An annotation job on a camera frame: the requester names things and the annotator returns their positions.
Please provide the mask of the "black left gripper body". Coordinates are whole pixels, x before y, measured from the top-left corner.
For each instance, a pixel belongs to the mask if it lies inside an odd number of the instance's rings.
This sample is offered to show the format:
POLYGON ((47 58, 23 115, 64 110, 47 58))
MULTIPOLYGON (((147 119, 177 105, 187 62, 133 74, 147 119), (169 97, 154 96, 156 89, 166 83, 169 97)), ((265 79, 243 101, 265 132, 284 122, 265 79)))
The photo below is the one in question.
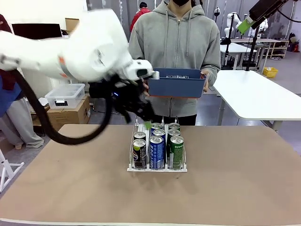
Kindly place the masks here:
POLYGON ((113 107, 122 115, 123 111, 138 117, 155 115, 151 102, 143 97, 143 81, 114 78, 112 86, 113 107))

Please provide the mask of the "person's left hand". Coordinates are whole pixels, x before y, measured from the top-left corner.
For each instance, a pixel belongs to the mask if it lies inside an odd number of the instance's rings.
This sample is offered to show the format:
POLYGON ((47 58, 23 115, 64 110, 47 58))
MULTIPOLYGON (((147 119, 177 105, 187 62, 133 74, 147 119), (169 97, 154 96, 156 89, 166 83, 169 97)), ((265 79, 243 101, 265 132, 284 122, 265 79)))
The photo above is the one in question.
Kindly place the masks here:
POLYGON ((205 84, 204 84, 204 87, 203 87, 203 92, 207 92, 208 91, 208 88, 209 88, 209 81, 208 79, 210 78, 210 73, 208 70, 202 70, 200 72, 200 78, 201 79, 205 79, 205 84))

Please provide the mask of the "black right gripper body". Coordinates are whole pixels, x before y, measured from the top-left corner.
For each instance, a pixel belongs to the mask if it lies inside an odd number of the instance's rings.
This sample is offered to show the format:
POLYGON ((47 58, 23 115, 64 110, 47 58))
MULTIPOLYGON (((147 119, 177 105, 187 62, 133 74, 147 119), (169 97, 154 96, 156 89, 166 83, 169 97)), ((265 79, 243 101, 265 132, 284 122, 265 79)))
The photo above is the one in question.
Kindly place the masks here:
POLYGON ((288 0, 259 0, 250 10, 249 17, 252 19, 252 28, 256 29, 265 19, 268 19, 288 0))

